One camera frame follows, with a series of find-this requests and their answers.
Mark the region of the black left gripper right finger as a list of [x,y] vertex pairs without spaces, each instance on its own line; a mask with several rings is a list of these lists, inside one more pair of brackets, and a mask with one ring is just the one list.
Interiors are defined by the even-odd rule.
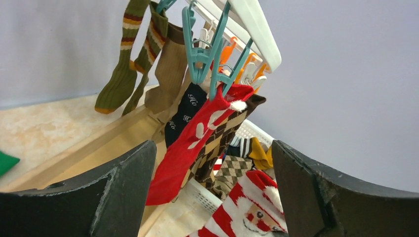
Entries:
[[418,236],[418,193],[347,175],[280,140],[272,156],[289,236]]

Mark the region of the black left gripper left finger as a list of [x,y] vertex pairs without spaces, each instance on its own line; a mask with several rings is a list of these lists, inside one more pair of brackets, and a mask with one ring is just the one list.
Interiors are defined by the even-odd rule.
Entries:
[[1,193],[1,236],[137,236],[156,154],[156,144],[147,140],[44,189]]

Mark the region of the white clothes clip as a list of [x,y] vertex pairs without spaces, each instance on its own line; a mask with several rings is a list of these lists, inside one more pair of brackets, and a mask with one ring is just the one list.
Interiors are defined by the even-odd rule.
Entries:
[[239,79],[239,84],[249,85],[257,93],[262,84],[266,81],[267,77],[264,75],[266,64],[260,64],[258,67],[255,63],[249,62]]

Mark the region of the teal clothes clip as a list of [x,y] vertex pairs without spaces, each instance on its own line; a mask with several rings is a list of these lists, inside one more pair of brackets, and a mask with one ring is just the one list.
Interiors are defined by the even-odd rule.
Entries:
[[228,64],[220,64],[220,56],[223,50],[222,45],[219,45],[216,53],[215,53],[215,57],[214,57],[214,61],[213,61],[213,69],[212,69],[212,75],[211,75],[211,81],[210,81],[210,90],[209,90],[209,100],[212,101],[216,94],[217,94],[217,82],[222,82],[224,83],[224,86],[222,88],[222,96],[226,96],[228,90],[230,89],[230,87],[232,86],[233,82],[235,81],[239,70],[242,68],[242,66],[245,63],[245,60],[247,59],[249,53],[250,53],[250,48],[251,45],[253,44],[253,40],[252,38],[249,39],[249,41],[246,44],[246,47],[244,48],[244,50],[242,51],[239,60],[236,62],[234,68],[231,68],[231,74],[229,76],[225,75],[224,73],[220,73],[219,72],[219,67],[223,67],[223,66],[228,66]]
[[220,53],[217,52],[217,50],[221,46],[231,4],[227,2],[224,5],[223,12],[211,42],[207,42],[204,39],[192,40],[191,28],[195,23],[194,12],[192,10],[192,6],[194,5],[195,1],[193,0],[189,6],[183,8],[182,26],[191,81],[194,84],[199,84],[205,80],[214,58],[220,56]]

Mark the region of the red white striped sock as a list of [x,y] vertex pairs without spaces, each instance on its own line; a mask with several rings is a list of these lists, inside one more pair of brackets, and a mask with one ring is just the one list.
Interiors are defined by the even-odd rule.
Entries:
[[288,233],[278,187],[267,174],[251,170],[239,178],[222,205],[191,237],[271,237]]

